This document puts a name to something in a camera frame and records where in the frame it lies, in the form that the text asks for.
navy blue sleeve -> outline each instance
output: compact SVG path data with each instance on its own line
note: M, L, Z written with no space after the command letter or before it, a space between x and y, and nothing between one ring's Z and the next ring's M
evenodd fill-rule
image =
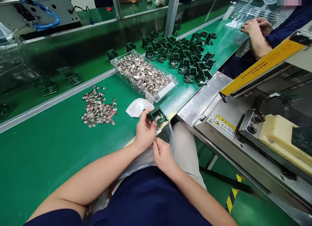
M28 221L23 226L79 226L82 225L80 215L72 209L59 209L47 212Z

black and yellow tape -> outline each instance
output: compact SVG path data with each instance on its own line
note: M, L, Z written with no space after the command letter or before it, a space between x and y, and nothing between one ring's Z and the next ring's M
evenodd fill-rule
M238 182L241 182L242 181L242 178L236 174L236 179ZM236 199L236 196L237 196L237 193L238 193L238 189L234 189L232 188L229 195L228 195L228 198L227 198L227 203L226 203L226 206L225 206L225 210L231 214L231 211L233 209L233 205L234 205L234 201Z

floor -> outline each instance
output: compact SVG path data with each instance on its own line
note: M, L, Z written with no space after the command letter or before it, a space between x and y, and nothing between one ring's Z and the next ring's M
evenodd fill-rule
M200 140L195 138L199 165L205 167L207 161L213 156L213 153L203 144ZM212 171L225 175L227 177L236 178L236 174L240 174L227 160L218 157L212 167ZM231 186L209 176L206 173L201 173L206 184L208 192L223 206L225 207L227 198L231 191ZM238 223L239 226L294 226L298 225L291 219L284 211L282 211L270 199L264 198L260 200L243 191L239 191L233 204L231 216Z

white cloth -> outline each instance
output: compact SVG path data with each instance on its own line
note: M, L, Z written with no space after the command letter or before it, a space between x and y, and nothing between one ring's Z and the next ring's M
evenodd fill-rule
M199 172L199 162L194 135L181 122L174 125L173 133L175 135L176 142L174 157L176 163L191 178L207 190L201 173Z
M149 108L154 108L154 105L146 99L138 98L129 105L126 113L128 113L131 117L140 117L142 111Z

yellow label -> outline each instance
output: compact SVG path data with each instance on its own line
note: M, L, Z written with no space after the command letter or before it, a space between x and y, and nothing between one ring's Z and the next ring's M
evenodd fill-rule
M227 122L227 121L226 121L225 119L223 119L221 116L217 115L217 118L218 118L219 120L221 120L223 123L225 123L228 127L230 127L231 129L233 129L233 130L236 131L236 127L233 126L233 125L231 125L229 122Z
M266 56L258 60L254 65L252 65L250 68L242 72L237 78L231 81L226 87L221 90L221 93L229 96L241 87L253 81L258 76L273 68L275 65L297 53L304 47L305 46L302 44L291 41L288 37L281 44L279 44L272 51L270 51Z

